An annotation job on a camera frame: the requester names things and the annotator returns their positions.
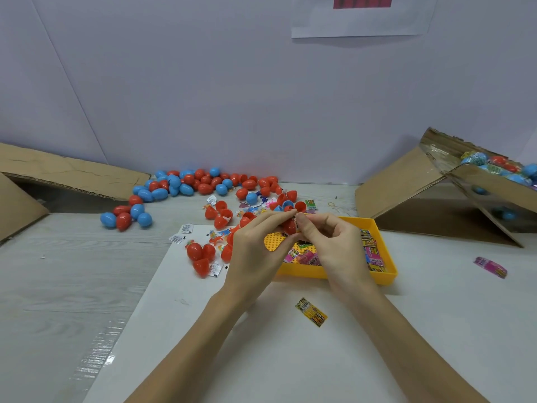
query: person's right hand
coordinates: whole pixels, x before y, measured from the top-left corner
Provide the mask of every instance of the person's right hand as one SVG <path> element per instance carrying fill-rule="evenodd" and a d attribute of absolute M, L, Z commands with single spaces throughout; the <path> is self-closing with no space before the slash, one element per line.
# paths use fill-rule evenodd
<path fill-rule="evenodd" d="M 317 248 L 330 286 L 341 301 L 346 302 L 357 292 L 376 290 L 356 226 L 331 213 L 298 213 L 296 223 Z"/>

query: white paper sheet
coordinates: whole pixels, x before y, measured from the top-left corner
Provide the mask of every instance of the white paper sheet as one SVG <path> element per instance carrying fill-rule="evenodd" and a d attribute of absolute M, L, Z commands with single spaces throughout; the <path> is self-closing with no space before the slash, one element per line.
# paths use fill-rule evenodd
<path fill-rule="evenodd" d="M 292 0 L 292 38 L 418 35 L 437 0 Z"/>

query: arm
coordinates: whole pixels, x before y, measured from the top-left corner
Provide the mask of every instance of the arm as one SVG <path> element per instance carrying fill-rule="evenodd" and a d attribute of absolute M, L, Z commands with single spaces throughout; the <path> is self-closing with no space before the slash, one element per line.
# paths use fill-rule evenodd
<path fill-rule="evenodd" d="M 296 217 L 330 286 L 362 325 L 411 402 L 487 402 L 420 336 L 369 274 L 358 228 L 331 214 Z"/>
<path fill-rule="evenodd" d="M 234 235 L 225 283 L 214 294 L 192 328 L 153 369 L 125 403 L 194 401 L 204 374 L 240 316 L 272 281 L 300 234 L 287 237 L 271 252 L 264 237 L 295 216 L 265 212 Z"/>

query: white tabletop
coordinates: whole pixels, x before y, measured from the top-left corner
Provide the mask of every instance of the white tabletop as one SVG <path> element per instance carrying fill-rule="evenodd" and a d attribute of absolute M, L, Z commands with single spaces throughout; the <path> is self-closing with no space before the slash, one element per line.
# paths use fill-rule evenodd
<path fill-rule="evenodd" d="M 299 191 L 299 199 L 308 198 L 316 199 Z M 348 192 L 337 201 L 339 213 L 355 215 Z M 391 302 L 490 401 L 534 401 L 537 237 L 519 235 L 526 244 L 519 249 L 382 235 L 399 270 L 394 284 L 383 288 Z M 507 278 L 473 264 L 478 256 L 506 267 Z M 197 278 L 184 247 L 172 245 L 84 401 L 123 402 L 190 328 L 224 277 L 225 271 Z M 294 307 L 301 297 L 326 313 L 322 327 Z M 208 378 L 204 402 L 404 400 L 371 341 L 324 280 L 273 282 L 235 325 Z"/>

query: hand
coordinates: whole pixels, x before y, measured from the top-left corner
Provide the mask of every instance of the hand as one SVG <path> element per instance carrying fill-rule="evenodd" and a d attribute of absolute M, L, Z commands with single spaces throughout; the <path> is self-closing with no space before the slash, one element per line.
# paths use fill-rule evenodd
<path fill-rule="evenodd" d="M 224 288 L 243 298 L 246 308 L 271 283 L 293 244 L 302 237 L 300 233 L 288 236 L 276 250 L 270 251 L 265 247 L 265 236 L 295 215 L 296 210 L 266 211 L 235 232 Z"/>
<path fill-rule="evenodd" d="M 299 213 L 296 223 L 317 248 L 332 290 L 344 303 L 366 290 L 378 291 L 369 274 L 360 230 L 331 213 Z"/>

